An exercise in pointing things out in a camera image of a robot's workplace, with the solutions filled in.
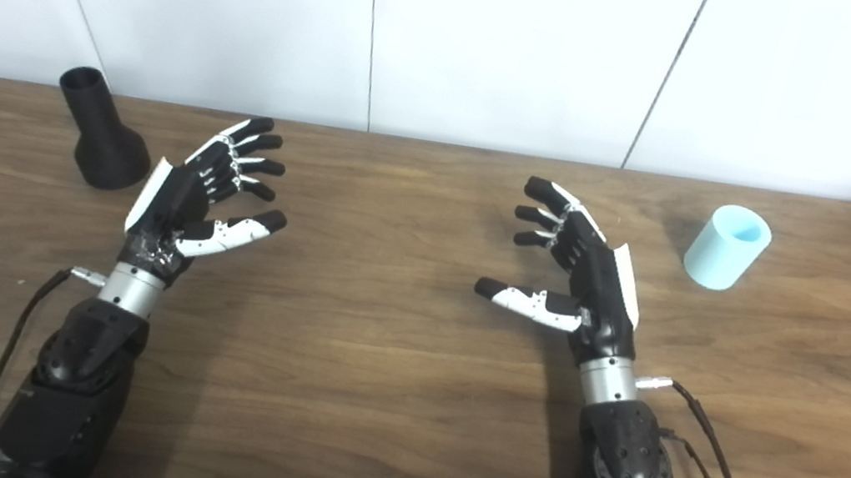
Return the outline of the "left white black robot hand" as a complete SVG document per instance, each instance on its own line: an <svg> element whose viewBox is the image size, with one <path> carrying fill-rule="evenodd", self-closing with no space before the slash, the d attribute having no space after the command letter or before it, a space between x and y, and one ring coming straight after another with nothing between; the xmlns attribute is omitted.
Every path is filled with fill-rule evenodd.
<svg viewBox="0 0 851 478"><path fill-rule="evenodd" d="M170 287L194 259L252 244L287 226L286 215L275 209L254 217L209 217L212 207L241 193L274 201L274 190L255 176L284 175L284 164L257 156L282 147L274 128L271 118L252 117L214 134L179 165L159 160L124 220L118 262Z"/></svg>

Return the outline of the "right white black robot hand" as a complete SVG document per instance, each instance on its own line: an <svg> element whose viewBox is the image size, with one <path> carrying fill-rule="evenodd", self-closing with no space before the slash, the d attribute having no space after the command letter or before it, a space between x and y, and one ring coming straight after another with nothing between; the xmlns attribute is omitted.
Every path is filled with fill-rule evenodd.
<svg viewBox="0 0 851 478"><path fill-rule="evenodd" d="M610 246L581 200L553 181L531 176L524 192L539 205L516 206L515 215L540 228L520 231L513 244L546 249L567 273L569 292L482 277L475 293L522 318L565 332L577 365L600 359L608 364L633 361L640 316L629 246Z"/></svg>

